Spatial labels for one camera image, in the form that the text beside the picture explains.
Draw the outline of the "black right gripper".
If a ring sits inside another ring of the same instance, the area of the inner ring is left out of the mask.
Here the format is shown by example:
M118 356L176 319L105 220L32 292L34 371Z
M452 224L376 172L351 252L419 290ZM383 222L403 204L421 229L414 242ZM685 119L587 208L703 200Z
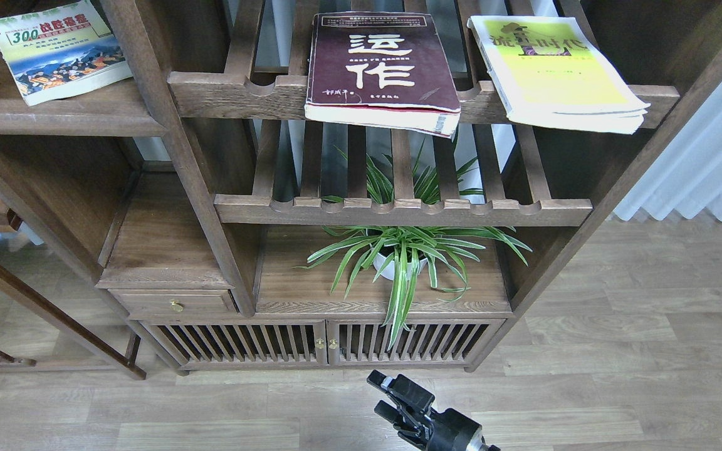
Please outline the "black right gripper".
M391 423L402 438L420 450L484 450L482 426L448 408L438 413L432 408L432 392L399 374L396 378L372 370L367 382L393 402L378 402L374 412Z

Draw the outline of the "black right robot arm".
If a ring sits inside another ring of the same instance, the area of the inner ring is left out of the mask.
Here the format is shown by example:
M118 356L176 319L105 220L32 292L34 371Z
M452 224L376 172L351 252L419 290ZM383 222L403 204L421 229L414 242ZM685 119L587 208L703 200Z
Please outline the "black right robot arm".
M367 382L395 403L378 402L374 411L410 445L420 450L499 449L485 442L480 423L452 408L438 413L432 407L434 395L404 375L392 378L372 370Z

